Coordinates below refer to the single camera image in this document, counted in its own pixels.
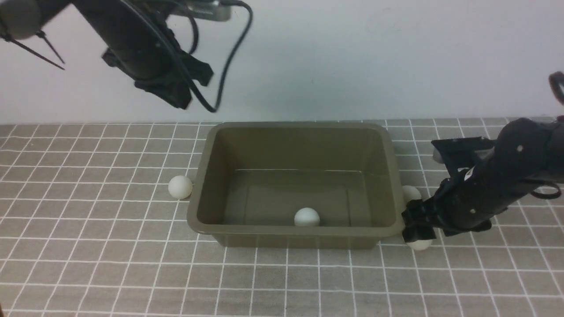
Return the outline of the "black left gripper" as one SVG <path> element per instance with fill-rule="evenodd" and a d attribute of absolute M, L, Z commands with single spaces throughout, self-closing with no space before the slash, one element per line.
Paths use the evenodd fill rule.
<path fill-rule="evenodd" d="M 134 81 L 134 86 L 185 110 L 192 101 L 179 67 L 157 42 L 108 44 L 102 59 Z"/>

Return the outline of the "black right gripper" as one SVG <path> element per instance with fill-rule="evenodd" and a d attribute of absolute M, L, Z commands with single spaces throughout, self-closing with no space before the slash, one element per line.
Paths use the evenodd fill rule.
<path fill-rule="evenodd" d="M 518 200 L 518 176 L 502 170 L 468 170 L 427 200 L 411 200 L 401 213 L 405 243 L 434 240 L 435 228 L 447 236 L 482 232 L 491 219 Z"/>

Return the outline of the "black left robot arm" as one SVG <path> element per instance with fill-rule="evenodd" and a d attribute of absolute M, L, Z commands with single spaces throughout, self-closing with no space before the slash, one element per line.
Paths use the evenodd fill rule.
<path fill-rule="evenodd" d="M 184 110 L 192 94 L 181 67 L 200 85 L 212 79 L 211 66 L 193 57 L 193 48 L 184 51 L 167 26 L 177 6 L 155 0 L 3 0 L 1 38 L 38 56 L 22 41 L 34 36 L 46 40 L 44 26 L 70 5 L 107 45 L 104 62 L 127 75 L 135 88 Z"/>

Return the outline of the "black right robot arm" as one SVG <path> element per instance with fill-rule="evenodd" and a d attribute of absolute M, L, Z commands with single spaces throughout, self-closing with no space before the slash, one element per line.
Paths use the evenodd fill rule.
<path fill-rule="evenodd" d="M 519 118 L 496 139 L 437 139 L 432 145 L 449 177 L 427 200 L 413 200 L 401 213 L 407 243 L 483 232 L 491 219 L 526 195 L 560 197 L 564 174 L 563 119 L 540 122 Z"/>

